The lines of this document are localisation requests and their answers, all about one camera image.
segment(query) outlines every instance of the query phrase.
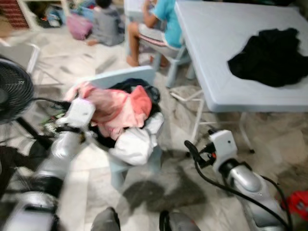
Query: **black clothing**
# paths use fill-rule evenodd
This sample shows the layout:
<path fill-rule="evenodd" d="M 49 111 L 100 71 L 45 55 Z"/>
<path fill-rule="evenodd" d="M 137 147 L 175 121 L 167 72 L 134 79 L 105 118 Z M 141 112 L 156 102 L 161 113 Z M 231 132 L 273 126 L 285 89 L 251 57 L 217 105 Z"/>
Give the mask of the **black clothing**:
<path fill-rule="evenodd" d="M 293 28 L 260 31 L 249 39 L 241 53 L 228 61 L 232 74 L 272 87 L 299 82 L 308 75 L 308 57 L 298 53 L 297 34 Z"/>

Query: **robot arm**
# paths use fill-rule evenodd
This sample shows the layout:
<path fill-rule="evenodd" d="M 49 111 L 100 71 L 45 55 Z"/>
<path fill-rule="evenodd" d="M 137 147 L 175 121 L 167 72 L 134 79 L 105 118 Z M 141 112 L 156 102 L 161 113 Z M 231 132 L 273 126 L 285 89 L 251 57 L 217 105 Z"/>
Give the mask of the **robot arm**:
<path fill-rule="evenodd" d="M 208 165 L 218 178 L 222 178 L 229 188 L 254 199 L 282 218 L 282 210 L 268 191 L 265 180 L 254 173 L 246 163 L 237 161 L 237 147 L 230 131 L 222 130 L 210 134 L 211 143 L 200 153 L 208 153 L 209 160 L 203 160 L 196 147 L 186 141 L 195 162 L 201 168 Z M 248 225 L 252 231 L 283 231 L 283 224 L 268 211 L 253 202 L 237 196 L 240 200 Z"/>
<path fill-rule="evenodd" d="M 4 231 L 57 231 L 58 199 L 64 179 L 76 157 L 83 129 L 88 126 L 95 107 L 89 101 L 77 98 L 64 118 L 59 137 L 52 144 L 49 158 L 34 173 L 31 191 L 21 195 Z"/>

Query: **child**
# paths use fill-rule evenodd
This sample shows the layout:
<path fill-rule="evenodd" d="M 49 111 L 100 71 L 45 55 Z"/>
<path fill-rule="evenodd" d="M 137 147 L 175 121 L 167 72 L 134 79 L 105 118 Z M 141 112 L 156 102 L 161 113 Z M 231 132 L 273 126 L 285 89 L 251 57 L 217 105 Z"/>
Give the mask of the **child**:
<path fill-rule="evenodd" d="M 94 23 L 89 46 L 101 43 L 114 46 L 124 41 L 124 24 L 116 8 L 111 5 L 112 0 L 96 0 L 94 8 Z"/>
<path fill-rule="evenodd" d="M 176 0 L 158 0 L 153 14 L 149 13 L 150 0 L 145 0 L 143 5 L 144 24 L 132 22 L 128 26 L 129 47 L 131 55 L 127 57 L 127 63 L 131 66 L 139 66 L 139 42 L 153 48 L 164 56 L 175 58 L 181 48 L 180 28 L 174 11 Z M 165 32 L 153 29 L 159 21 L 166 21 Z"/>

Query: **black fan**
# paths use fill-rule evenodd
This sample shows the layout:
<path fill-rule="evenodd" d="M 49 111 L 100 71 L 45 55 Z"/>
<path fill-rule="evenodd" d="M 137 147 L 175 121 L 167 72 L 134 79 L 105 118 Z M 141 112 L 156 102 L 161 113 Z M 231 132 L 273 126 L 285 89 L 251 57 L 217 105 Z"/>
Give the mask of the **black fan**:
<path fill-rule="evenodd" d="M 0 124 L 17 119 L 31 104 L 34 86 L 29 74 L 0 57 Z"/>
<path fill-rule="evenodd" d="M 16 120 L 36 141 L 29 155 L 23 155 L 16 148 L 0 146 L 0 198 L 15 172 L 15 167 L 36 170 L 47 157 L 52 141 L 40 136 L 20 116 L 33 102 L 34 85 L 31 76 L 18 64 L 0 55 L 0 124 Z"/>

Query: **turquoise shirt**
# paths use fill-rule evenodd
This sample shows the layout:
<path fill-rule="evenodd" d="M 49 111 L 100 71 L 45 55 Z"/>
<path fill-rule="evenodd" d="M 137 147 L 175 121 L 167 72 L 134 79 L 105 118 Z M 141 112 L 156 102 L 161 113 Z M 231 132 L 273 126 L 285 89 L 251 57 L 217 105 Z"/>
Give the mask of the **turquoise shirt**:
<path fill-rule="evenodd" d="M 182 34 L 177 15 L 174 11 L 176 0 L 158 0 L 153 14 L 161 21 L 167 22 L 165 40 L 169 46 L 180 48 L 180 37 Z"/>

